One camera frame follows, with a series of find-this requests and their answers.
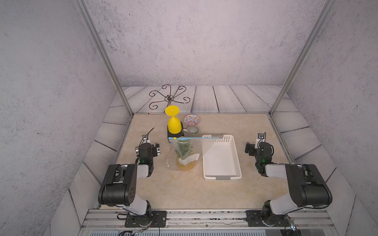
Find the yellow green toy pineapple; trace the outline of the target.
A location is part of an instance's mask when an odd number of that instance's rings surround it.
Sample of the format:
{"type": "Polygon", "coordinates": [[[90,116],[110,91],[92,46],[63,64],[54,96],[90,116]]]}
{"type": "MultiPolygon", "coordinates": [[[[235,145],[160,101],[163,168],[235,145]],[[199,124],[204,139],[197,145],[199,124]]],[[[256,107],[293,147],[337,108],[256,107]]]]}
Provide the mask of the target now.
{"type": "Polygon", "coordinates": [[[192,161],[186,163],[186,159],[194,154],[192,142],[190,140],[180,141],[175,148],[175,153],[176,165],[179,171],[189,171],[195,166],[195,163],[192,161]]]}

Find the clear zip-top plastic bag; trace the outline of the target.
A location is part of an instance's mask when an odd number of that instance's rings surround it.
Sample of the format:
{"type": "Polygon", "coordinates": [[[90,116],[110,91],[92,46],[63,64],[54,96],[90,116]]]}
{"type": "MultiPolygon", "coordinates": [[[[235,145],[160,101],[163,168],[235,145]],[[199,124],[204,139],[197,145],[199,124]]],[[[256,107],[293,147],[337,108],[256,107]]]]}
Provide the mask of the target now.
{"type": "Polygon", "coordinates": [[[197,165],[216,143],[218,138],[180,137],[168,138],[170,143],[166,166],[173,171],[189,171],[197,165]]]}

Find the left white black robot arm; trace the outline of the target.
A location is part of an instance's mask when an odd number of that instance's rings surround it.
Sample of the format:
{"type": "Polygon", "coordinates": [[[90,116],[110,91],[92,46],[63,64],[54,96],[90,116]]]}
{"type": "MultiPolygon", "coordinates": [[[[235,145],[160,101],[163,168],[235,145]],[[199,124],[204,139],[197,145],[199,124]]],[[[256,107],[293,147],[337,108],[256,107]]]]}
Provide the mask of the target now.
{"type": "Polygon", "coordinates": [[[154,170],[154,157],[160,154],[158,143],[142,143],[136,148],[137,159],[132,164],[111,164],[98,193],[98,202],[120,207],[130,215],[152,217],[151,205],[136,192],[137,180],[148,178],[154,170]]]}

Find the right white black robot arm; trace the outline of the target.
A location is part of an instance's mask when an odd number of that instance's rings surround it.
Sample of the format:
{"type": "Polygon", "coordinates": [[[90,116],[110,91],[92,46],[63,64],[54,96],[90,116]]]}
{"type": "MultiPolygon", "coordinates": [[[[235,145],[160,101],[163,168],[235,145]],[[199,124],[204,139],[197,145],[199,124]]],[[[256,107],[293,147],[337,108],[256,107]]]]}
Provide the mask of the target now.
{"type": "Polygon", "coordinates": [[[245,153],[255,157],[258,173],[287,181],[289,193],[264,203],[261,219],[274,225],[289,213],[303,209],[323,209],[331,205],[332,193],[314,164],[278,164],[272,161],[274,147],[267,142],[246,143],[245,153]]]}

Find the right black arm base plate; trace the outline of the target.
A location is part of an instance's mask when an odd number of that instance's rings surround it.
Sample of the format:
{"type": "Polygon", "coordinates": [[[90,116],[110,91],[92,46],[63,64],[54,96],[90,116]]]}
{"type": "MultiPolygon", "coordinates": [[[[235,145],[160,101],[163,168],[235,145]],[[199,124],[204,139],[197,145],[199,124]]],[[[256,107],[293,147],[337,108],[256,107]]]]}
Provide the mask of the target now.
{"type": "Polygon", "coordinates": [[[286,215],[269,215],[260,210],[246,210],[246,222],[249,227],[289,227],[286,215]]]}

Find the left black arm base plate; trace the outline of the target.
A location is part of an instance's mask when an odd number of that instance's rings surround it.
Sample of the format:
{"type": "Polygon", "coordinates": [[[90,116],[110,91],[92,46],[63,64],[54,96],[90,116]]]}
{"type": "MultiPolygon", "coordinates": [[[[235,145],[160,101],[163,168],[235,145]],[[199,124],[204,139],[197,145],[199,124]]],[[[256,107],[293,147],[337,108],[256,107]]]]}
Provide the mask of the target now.
{"type": "Polygon", "coordinates": [[[153,210],[145,215],[134,215],[128,213],[125,220],[126,228],[164,228],[166,226],[167,211],[153,210]]]}

